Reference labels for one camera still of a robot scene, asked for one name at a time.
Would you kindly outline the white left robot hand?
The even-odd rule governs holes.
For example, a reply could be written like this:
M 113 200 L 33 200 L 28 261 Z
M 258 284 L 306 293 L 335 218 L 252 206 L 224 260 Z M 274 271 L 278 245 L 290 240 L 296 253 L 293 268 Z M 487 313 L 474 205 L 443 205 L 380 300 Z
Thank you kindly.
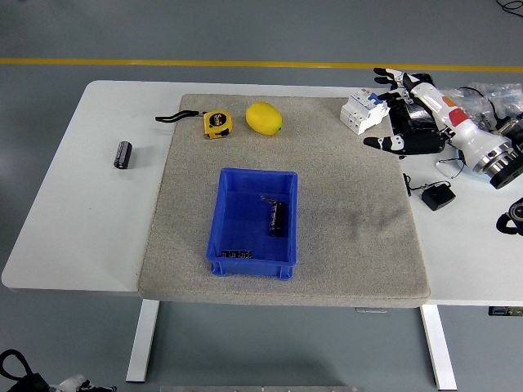
M 54 391 L 62 392 L 115 392 L 118 390 L 116 386 L 96 386 L 81 374 L 70 376 L 52 388 Z

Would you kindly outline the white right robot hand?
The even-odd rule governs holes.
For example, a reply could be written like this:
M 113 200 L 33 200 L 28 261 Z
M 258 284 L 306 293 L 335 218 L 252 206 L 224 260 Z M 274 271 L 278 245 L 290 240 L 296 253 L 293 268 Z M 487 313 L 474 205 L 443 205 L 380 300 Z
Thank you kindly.
M 513 148 L 507 139 L 481 130 L 465 111 L 431 82 L 397 69 L 375 68 L 379 84 L 391 90 L 378 98 L 389 104 L 405 102 L 421 106 L 443 127 L 438 137 L 398 134 L 382 138 L 366 137 L 364 144 L 397 155 L 433 154 L 446 143 L 463 152 L 465 165 L 475 172 L 484 172 L 490 164 L 507 157 Z

